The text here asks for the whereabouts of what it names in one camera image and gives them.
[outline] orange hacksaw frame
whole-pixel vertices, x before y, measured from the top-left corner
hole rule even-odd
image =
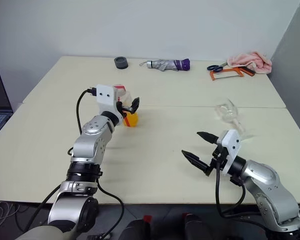
[[[224,73],[224,72],[232,72],[232,71],[236,72],[238,74],[238,77],[243,77],[244,76],[244,74],[237,67],[229,68],[229,69],[223,69],[220,72],[210,71],[210,76],[211,76],[212,81],[214,81],[214,80],[218,79],[218,78],[215,78],[214,74]]]

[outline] white table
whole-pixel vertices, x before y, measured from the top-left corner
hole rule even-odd
[[[140,62],[129,59],[129,68],[117,70],[112,58],[62,57],[0,131],[0,200],[41,202],[64,181],[67,150],[79,136],[78,96],[99,83],[122,83],[133,97],[140,96],[139,124],[116,127],[100,183],[125,203],[215,202],[215,173],[206,177],[181,150],[210,162],[215,146],[196,132],[218,135],[231,128],[213,108],[226,97],[239,106],[242,124],[254,135],[242,142],[239,155],[274,167],[300,202],[300,130],[267,76],[212,82],[206,66],[213,62],[192,62],[189,72],[160,72]],[[81,122],[97,112],[95,98],[85,96]],[[241,194],[229,177],[222,178],[220,190],[222,203],[234,203]],[[96,197],[100,203],[116,202],[100,193]],[[254,200],[247,194],[245,202]]]
[[[97,110],[96,104],[83,104],[82,122]],[[242,142],[239,155],[274,167],[300,203],[300,130],[291,115],[284,108],[239,110],[242,124],[254,135]],[[206,177],[181,150],[209,163],[215,146],[196,132],[218,135],[231,126],[217,118],[213,107],[141,105],[138,114],[136,128],[116,127],[101,165],[102,186],[125,203],[214,203],[215,172]],[[72,104],[23,104],[0,131],[0,200],[41,202],[65,180],[67,150],[78,134]],[[220,191],[222,203],[234,203],[241,195],[228,176],[222,177]],[[96,197],[100,203],[116,202],[100,193]],[[250,194],[245,202],[254,203]]]
[[[24,103],[75,105],[84,89],[96,84],[124,84],[133,95],[140,96],[144,106],[213,107],[229,98],[238,107],[286,107],[265,74],[212,81],[207,66],[220,62],[191,61],[190,71],[161,72],[139,66],[143,61],[128,59],[128,68],[117,69],[113,58],[64,56]]]

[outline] white wall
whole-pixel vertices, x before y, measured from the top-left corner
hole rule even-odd
[[[270,58],[300,0],[0,0],[0,72],[13,107],[60,56]]]

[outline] black cable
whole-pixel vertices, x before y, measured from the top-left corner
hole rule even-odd
[[[21,214],[22,214],[22,213],[24,213],[25,211],[27,211],[29,208],[30,208],[30,206],[27,206],[24,210],[22,210],[22,211],[19,210],[18,213],[21,213]]]
[[[99,239],[99,240],[103,240],[105,239],[105,237],[112,232],[113,229],[115,229],[115,227],[119,224],[119,222],[121,221],[122,217],[124,216],[124,213],[125,213],[125,205],[124,203],[121,201],[121,199],[119,197],[117,197],[116,195],[113,195],[107,191],[105,191],[101,186],[100,186],[100,183],[99,183],[99,180],[97,179],[96,180],[97,184],[98,184],[98,188],[101,190],[101,192],[103,192],[104,194],[110,196],[110,197],[113,197],[114,199],[117,199],[121,205],[121,214],[120,214],[120,217],[118,218],[118,220],[116,221],[116,223],[106,232],[102,235],[102,237]]]
[[[20,226],[20,224],[19,224],[19,222],[18,222],[18,218],[17,218],[17,213],[23,213],[23,212],[25,212],[26,210],[28,210],[30,207],[27,207],[24,211],[21,211],[21,212],[18,212],[17,211],[17,204],[15,204],[14,205],[14,209],[17,211],[16,213],[15,213],[15,215],[14,215],[14,220],[15,220],[15,224],[16,224],[16,226],[18,227],[18,229],[21,231],[21,232],[25,232],[25,230]]]
[[[216,179],[215,179],[215,203],[216,203],[216,209],[217,209],[219,215],[224,219],[233,219],[238,222],[253,224],[253,225],[256,225],[256,226],[262,228],[265,231],[267,230],[267,228],[265,226],[263,226],[262,224],[260,224],[258,222],[246,220],[246,219],[235,219],[235,218],[239,218],[242,216],[255,215],[256,212],[242,212],[242,213],[237,213],[237,214],[225,215],[224,214],[225,212],[222,212],[221,206],[220,206],[219,186],[220,186],[220,162],[217,162],[216,163]]]
[[[81,123],[80,123],[80,117],[79,117],[79,105],[80,105],[81,99],[84,97],[84,95],[85,95],[86,93],[91,93],[91,91],[92,91],[91,89],[84,90],[84,91],[81,93],[81,95],[79,96],[78,100],[76,101],[75,115],[76,115],[76,121],[78,122],[78,127],[79,127],[79,133],[80,133],[80,135],[82,134],[82,129],[81,129]],[[72,149],[74,149],[74,148],[71,147],[71,148],[68,150],[68,152],[67,152],[67,154],[68,154],[69,156],[72,156],[72,153],[71,153]]]
[[[232,205],[231,207],[229,207],[228,209],[226,209],[226,210],[223,210],[223,213],[225,214],[225,213],[228,213],[228,212],[230,212],[230,211],[232,211],[232,210],[234,210],[236,207],[238,207],[240,204],[242,204],[242,202],[244,201],[244,199],[245,199],[245,197],[246,197],[246,188],[245,188],[245,186],[242,184],[241,185],[241,188],[242,188],[242,195],[241,195],[241,197],[240,197],[240,199],[239,199],[239,201],[238,202],[236,202],[234,205]]]
[[[28,224],[26,225],[25,229],[24,229],[24,233],[29,231],[29,228],[31,226],[31,224],[33,223],[33,221],[35,220],[36,216],[38,215],[39,211],[43,208],[43,206],[47,203],[47,201],[51,198],[51,196],[53,194],[55,194],[56,191],[58,191],[58,189],[60,188],[60,184],[52,190],[52,192],[49,193],[48,196],[46,196],[46,198],[43,200],[42,203],[40,203],[40,205],[37,207],[37,209],[35,210],[34,214],[32,215],[32,217],[30,218]]]
[[[67,152],[67,154],[68,154],[69,156],[72,156],[72,153],[71,153],[72,149],[74,149],[74,147],[71,147],[71,148],[68,150],[68,152]]]
[[[83,98],[83,96],[88,93],[90,91],[90,89],[84,90],[80,97],[78,98],[78,101],[76,102],[76,107],[75,107],[75,113],[76,113],[76,120],[78,122],[78,127],[79,127],[79,132],[80,135],[82,134],[82,129],[81,129],[81,123],[80,123],[80,117],[79,117],[79,105],[80,105],[80,101]]]

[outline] gray wall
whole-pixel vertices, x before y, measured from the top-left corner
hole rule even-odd
[[[300,128],[300,6],[272,61],[269,78]]]

